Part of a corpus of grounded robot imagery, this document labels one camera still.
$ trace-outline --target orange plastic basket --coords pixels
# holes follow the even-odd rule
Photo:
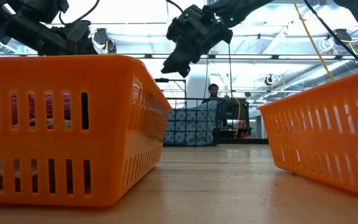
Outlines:
[[[358,73],[260,111],[277,167],[358,194]]]
[[[135,58],[0,58],[0,203],[114,204],[159,161],[170,110]]]

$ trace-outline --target man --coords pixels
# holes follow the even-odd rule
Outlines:
[[[209,87],[208,87],[209,98],[203,100],[202,103],[207,103],[207,102],[211,101],[211,99],[222,99],[223,100],[223,98],[218,97],[218,90],[219,90],[219,87],[218,87],[217,84],[214,84],[214,83],[210,84]],[[223,119],[221,125],[222,126],[227,126],[227,120]]]
[[[209,98],[203,100],[202,103],[207,103],[210,101],[210,99],[218,99],[218,90],[219,90],[219,87],[217,84],[210,84],[209,87],[208,87],[208,91],[209,91]]]

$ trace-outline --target wooden table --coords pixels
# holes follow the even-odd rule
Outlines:
[[[0,207],[0,223],[358,224],[358,196],[277,169],[268,146],[173,147],[111,208]]]

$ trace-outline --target blue patterned fabric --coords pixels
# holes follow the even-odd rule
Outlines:
[[[164,144],[205,146],[213,143],[218,101],[194,108],[172,110],[165,130]]]

